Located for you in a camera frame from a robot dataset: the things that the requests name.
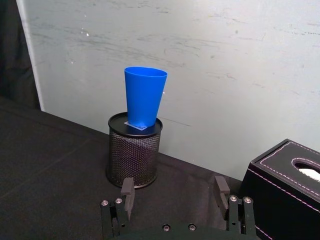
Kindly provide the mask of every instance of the bolt head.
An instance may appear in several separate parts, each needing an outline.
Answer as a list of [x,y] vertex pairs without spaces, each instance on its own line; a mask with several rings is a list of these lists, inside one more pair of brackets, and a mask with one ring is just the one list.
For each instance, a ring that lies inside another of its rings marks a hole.
[[247,196],[243,198],[243,201],[244,201],[245,203],[247,203],[247,204],[252,203],[251,198],[249,198],[249,197],[247,197]]
[[122,203],[122,199],[121,199],[121,198],[117,198],[117,199],[115,200],[115,203],[116,203],[116,204]]
[[102,206],[107,206],[109,204],[109,202],[107,201],[107,200],[103,200],[102,202],[101,202],[101,205]]
[[232,202],[236,202],[238,198],[236,196],[230,196],[229,198]]
[[165,225],[163,225],[162,226],[162,229],[163,229],[163,231],[165,231],[165,232],[169,232],[170,231],[170,226],[168,225],[168,224],[165,224]]
[[189,224],[188,228],[190,231],[195,231],[197,229],[196,225],[194,224]]

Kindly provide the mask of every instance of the table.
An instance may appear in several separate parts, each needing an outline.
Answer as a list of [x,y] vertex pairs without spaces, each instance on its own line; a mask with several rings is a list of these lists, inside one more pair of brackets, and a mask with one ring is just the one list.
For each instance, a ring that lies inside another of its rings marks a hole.
[[[101,239],[100,202],[120,196],[105,175],[108,142],[107,134],[0,98],[0,239]],[[159,154],[157,179],[136,190],[131,229],[176,222],[224,229],[217,175]],[[226,180],[237,194],[241,182]]]

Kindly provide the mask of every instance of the small sticker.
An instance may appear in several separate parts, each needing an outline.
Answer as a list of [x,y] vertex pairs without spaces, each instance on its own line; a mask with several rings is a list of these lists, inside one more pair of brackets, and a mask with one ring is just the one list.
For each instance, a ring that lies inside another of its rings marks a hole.
[[124,123],[125,125],[128,125],[128,126],[130,126],[130,127],[133,127],[133,128],[135,128],[135,129],[138,129],[138,130],[140,130],[140,131],[142,131],[142,130],[145,130],[146,128],[147,128],[147,126],[133,126],[133,125],[131,125],[129,122],[125,122]]

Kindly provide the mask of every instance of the blue plastic cup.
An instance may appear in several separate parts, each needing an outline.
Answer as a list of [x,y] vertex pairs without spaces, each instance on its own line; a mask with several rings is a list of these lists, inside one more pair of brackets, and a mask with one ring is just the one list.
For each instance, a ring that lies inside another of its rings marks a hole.
[[165,71],[151,67],[124,69],[129,124],[143,128],[156,123],[167,76]]

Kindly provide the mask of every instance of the black leather tissue box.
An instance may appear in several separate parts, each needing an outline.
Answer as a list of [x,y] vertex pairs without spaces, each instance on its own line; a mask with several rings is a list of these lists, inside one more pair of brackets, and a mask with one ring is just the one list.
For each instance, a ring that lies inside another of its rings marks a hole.
[[320,153],[289,139],[250,162],[240,196],[262,240],[320,240],[320,181],[299,169],[320,173]]

